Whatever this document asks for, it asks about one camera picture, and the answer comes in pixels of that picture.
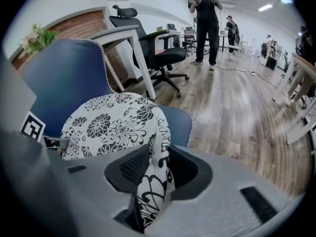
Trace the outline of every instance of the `white desk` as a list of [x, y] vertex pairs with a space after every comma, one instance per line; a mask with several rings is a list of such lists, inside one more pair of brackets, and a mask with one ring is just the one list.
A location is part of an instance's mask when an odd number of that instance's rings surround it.
[[244, 43], [246, 44], [245, 54], [247, 54], [247, 49], [248, 49], [248, 42], [247, 42], [247, 41], [244, 41], [244, 40], [243, 40], [243, 41], [241, 42], [241, 48], [242, 48], [242, 46], [243, 46]]
[[[151, 99], [154, 100], [156, 98], [156, 94], [154, 91], [152, 80], [148, 72], [144, 54], [143, 54], [143, 51], [142, 51], [142, 48], [141, 48], [141, 45], [139, 43], [138, 36], [136, 33], [136, 29], [138, 27], [139, 27], [138, 25], [117, 27], [114, 29], [109, 29], [109, 30], [92, 34], [87, 39], [91, 39], [91, 40], [95, 40], [99, 42], [102, 46], [104, 46], [105, 52], [107, 52], [108, 50], [112, 49], [113, 47], [117, 46], [118, 44], [120, 44], [121, 42], [125, 40], [130, 40], [139, 69], [142, 73], [146, 88], [149, 92], [149, 96]], [[113, 75], [115, 81], [117, 82], [120, 90], [124, 91], [124, 88], [122, 84], [120, 83], [106, 55], [104, 55], [104, 59], [105, 59], [106, 64], [109, 67], [111, 74]]]
[[[278, 90], [273, 96], [273, 100], [275, 101], [277, 99], [277, 96], [281, 93], [281, 91], [285, 88], [287, 81], [289, 80], [290, 76], [293, 73], [294, 69], [294, 63], [298, 63], [310, 76], [311, 78], [316, 82], [316, 68], [311, 63], [303, 59], [302, 57], [298, 56], [297, 54], [292, 53], [291, 63], [290, 66], [285, 74], [284, 79], [281, 82], [281, 85], [279, 86]], [[311, 105], [306, 108], [306, 110], [302, 110], [298, 116], [296, 117], [297, 121], [300, 118], [305, 118], [307, 114], [313, 109], [313, 107], [316, 105], [316, 98], [312, 101]], [[293, 142], [300, 139], [304, 134], [306, 134], [308, 131], [310, 131], [314, 124], [316, 123], [316, 116], [312, 118], [312, 120], [305, 125], [302, 129], [293, 129], [293, 131], [289, 132], [287, 136], [287, 143], [290, 145]]]
[[219, 34], [218, 35], [218, 49], [219, 49], [219, 39], [220, 39], [220, 37], [223, 37], [222, 51], [224, 51], [224, 41], [225, 41], [225, 38], [228, 38], [228, 36], [225, 35], [225, 34]]
[[[181, 41], [181, 32], [179, 31], [173, 31], [173, 30], [169, 30], [169, 33], [167, 34], [163, 34], [163, 35], [159, 35], [157, 38], [161, 38], [161, 37], [165, 37], [165, 36], [169, 36], [169, 35], [179, 35], [179, 43], [180, 43], [180, 47], [182, 48], [182, 41]], [[173, 38], [170, 38], [168, 41], [168, 48], [173, 48]]]

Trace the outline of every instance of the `blue chair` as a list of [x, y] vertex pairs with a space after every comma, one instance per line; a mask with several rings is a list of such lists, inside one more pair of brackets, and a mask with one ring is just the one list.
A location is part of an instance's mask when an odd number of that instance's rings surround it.
[[[60, 39], [25, 67], [22, 79], [37, 96], [31, 112], [46, 124], [46, 135], [60, 137], [65, 121], [81, 104], [114, 93], [103, 56], [103, 48], [93, 40]], [[160, 108], [169, 124], [171, 143], [187, 146], [190, 115], [178, 108]]]

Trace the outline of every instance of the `red brick wall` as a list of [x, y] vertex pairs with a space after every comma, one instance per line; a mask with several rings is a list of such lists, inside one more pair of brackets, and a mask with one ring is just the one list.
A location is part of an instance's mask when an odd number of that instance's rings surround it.
[[[62, 21], [49, 29], [59, 32], [57, 39], [84, 39], [93, 33], [106, 30], [107, 28], [103, 12], [94, 11]], [[121, 83], [126, 82], [128, 80], [128, 73], [117, 49], [113, 48], [106, 54]], [[19, 54], [13, 59], [12, 64], [18, 73], [21, 74], [25, 65], [33, 58], [33, 55], [25, 56], [21, 59], [18, 56]], [[117, 88], [118, 86], [111, 74], [107, 73], [107, 76], [111, 87]]]

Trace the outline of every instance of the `black and white floral fabric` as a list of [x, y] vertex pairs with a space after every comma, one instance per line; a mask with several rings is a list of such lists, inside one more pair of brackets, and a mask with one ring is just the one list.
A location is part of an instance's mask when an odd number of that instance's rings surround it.
[[64, 160], [111, 154], [149, 144], [150, 165], [138, 187], [138, 202], [144, 226], [159, 215], [171, 182], [169, 170], [170, 130], [160, 108], [134, 93], [116, 93], [93, 98], [66, 121], [62, 137]]

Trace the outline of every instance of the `person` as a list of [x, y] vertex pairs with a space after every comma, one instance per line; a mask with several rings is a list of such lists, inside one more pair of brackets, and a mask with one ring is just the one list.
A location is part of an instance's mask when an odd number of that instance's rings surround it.
[[[237, 30], [237, 25], [236, 23], [233, 21], [233, 17], [232, 16], [228, 16], [226, 18], [228, 20], [226, 27], [224, 28], [225, 31], [228, 31], [228, 43], [229, 45], [235, 45], [235, 37], [236, 37], [236, 30]], [[233, 54], [234, 53], [234, 49], [230, 48], [228, 51], [229, 54]]]
[[264, 44], [267, 46], [267, 48], [268, 48], [268, 51], [267, 51], [267, 58], [268, 57], [270, 57], [271, 56], [271, 54], [272, 54], [272, 38], [271, 38], [271, 35], [269, 34], [268, 36], [267, 36], [267, 40], [266, 40], [266, 42], [264, 42]]
[[188, 0], [190, 13], [197, 10], [197, 58], [192, 64], [202, 64], [206, 35], [209, 38], [209, 63], [210, 70], [215, 70], [218, 52], [219, 24], [215, 6], [222, 10], [218, 0]]
[[280, 59], [280, 57], [282, 55], [282, 46], [279, 45], [277, 43], [277, 41], [275, 41], [275, 53], [276, 53], [275, 54], [276, 63], [278, 63], [278, 61], [279, 61], [279, 59]]
[[[301, 43], [302, 44], [300, 56], [308, 62], [314, 64], [316, 60], [316, 50], [313, 37], [309, 31], [303, 33]], [[296, 89], [299, 83], [302, 83], [302, 85], [299, 91], [297, 92], [296, 96], [291, 100], [292, 94], [294, 93], [294, 90]], [[311, 89], [311, 86], [313, 86], [313, 84], [314, 80], [311, 78], [311, 76], [307, 72], [305, 72], [304, 68], [300, 67], [287, 93], [288, 96], [285, 99], [286, 106], [289, 107], [295, 114], [298, 113], [296, 105], [297, 102]]]

